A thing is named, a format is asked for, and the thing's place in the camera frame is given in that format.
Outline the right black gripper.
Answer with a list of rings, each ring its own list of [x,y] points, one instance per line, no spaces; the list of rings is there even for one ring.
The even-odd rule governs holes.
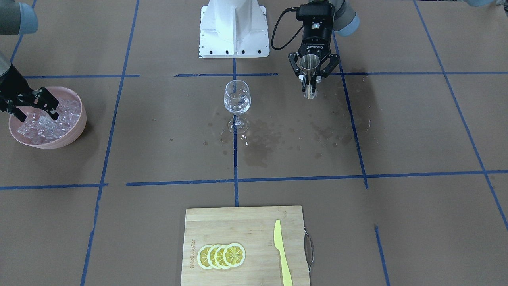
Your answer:
[[[47,112],[49,117],[56,121],[59,117],[56,111],[59,101],[46,88],[35,90],[31,89],[13,64],[9,64],[7,69],[1,74],[1,100],[0,112],[7,112],[20,122],[27,118],[26,114],[20,110],[20,106],[31,106]]]

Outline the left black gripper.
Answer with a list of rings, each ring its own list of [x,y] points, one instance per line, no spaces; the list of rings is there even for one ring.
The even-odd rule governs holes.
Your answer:
[[[340,62],[337,54],[332,54],[330,49],[332,24],[303,24],[303,36],[300,48],[296,53],[288,54],[291,67],[296,76],[300,76],[302,89],[306,89],[307,76],[303,75],[302,69],[297,66],[297,59],[302,59],[307,54],[314,54],[319,58],[319,68],[316,69],[316,83],[327,78]]]

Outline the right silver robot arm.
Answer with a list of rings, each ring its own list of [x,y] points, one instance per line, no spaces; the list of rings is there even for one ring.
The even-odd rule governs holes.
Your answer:
[[[0,33],[2,35],[33,34],[38,30],[38,18],[34,9],[14,0],[0,2]],[[59,101],[45,87],[32,89],[18,69],[3,54],[0,55],[0,110],[24,122],[26,114],[21,106],[31,106],[47,112],[57,120]]]

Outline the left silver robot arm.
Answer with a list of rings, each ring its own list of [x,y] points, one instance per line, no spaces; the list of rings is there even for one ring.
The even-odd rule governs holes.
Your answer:
[[[288,55],[302,91],[316,93],[316,84],[338,66],[340,57],[331,52],[332,33],[351,35],[360,19],[347,0],[313,0],[294,8],[302,22],[302,40],[297,52]]]

